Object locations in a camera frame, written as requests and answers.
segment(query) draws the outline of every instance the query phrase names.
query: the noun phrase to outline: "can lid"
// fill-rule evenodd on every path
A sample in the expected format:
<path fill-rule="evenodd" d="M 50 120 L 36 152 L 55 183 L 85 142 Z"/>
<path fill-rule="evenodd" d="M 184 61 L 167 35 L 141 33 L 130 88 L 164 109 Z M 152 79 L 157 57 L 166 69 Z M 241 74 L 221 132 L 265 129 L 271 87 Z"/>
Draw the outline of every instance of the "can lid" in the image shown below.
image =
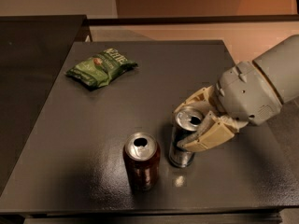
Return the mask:
<path fill-rule="evenodd" d="M 175 116 L 177 125 L 184 130 L 194 132 L 197 131 L 197 127 L 201 123 L 202 119 L 202 113 L 192 106 L 182 107 Z"/>
<path fill-rule="evenodd" d="M 124 146 L 125 152 L 135 161 L 149 160 L 157 150 L 157 142 L 147 133 L 134 133 Z"/>

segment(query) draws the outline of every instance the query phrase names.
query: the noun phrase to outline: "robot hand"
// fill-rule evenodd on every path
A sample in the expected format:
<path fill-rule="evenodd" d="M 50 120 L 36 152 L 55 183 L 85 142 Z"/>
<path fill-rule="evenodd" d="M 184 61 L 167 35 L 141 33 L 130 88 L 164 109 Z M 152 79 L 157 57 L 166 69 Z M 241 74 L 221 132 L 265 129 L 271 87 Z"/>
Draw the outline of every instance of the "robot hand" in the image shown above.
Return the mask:
<path fill-rule="evenodd" d="M 197 131 L 178 147 L 200 152 L 230 140 L 248 123 L 260 125 L 299 95 L 299 35 L 293 35 L 254 59 L 225 71 L 216 85 L 191 95 L 174 111 L 197 109 Z"/>

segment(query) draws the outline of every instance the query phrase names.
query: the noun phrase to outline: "green chip bag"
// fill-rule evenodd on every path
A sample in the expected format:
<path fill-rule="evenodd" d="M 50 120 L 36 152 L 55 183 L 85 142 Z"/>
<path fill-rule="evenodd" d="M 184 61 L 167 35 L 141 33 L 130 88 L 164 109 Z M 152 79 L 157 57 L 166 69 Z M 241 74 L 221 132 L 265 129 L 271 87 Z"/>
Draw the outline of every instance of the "green chip bag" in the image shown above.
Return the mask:
<path fill-rule="evenodd" d="M 66 75 L 94 90 L 108 85 L 110 81 L 134 67 L 137 67 L 137 63 L 128 60 L 116 49 L 106 49 L 75 65 Z"/>

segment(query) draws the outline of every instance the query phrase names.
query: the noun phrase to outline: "crumpled green bag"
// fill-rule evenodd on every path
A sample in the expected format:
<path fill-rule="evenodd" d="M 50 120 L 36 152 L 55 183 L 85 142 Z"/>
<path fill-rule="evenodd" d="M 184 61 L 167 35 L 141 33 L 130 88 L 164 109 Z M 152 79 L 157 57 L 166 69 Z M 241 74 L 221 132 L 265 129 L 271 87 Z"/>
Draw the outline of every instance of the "crumpled green bag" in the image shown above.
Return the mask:
<path fill-rule="evenodd" d="M 108 85 L 113 79 L 137 66 L 136 62 L 128 60 L 116 49 L 106 49 L 75 65 L 66 75 L 94 90 Z"/>

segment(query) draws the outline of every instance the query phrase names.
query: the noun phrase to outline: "soda can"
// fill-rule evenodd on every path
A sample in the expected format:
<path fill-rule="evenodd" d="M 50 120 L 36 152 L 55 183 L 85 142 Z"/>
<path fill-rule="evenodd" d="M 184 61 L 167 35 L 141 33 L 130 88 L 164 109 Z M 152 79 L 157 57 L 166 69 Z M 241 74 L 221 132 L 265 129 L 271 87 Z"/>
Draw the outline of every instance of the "soda can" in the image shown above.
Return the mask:
<path fill-rule="evenodd" d="M 147 133 L 134 133 L 123 148 L 123 159 L 132 189 L 149 190 L 158 180 L 161 150 Z"/>
<path fill-rule="evenodd" d="M 178 147 L 178 141 L 195 133 L 202 118 L 201 112 L 191 106 L 183 106 L 174 115 L 174 127 L 169 150 L 169 160 L 173 165 L 184 168 L 192 163 L 195 153 Z"/>

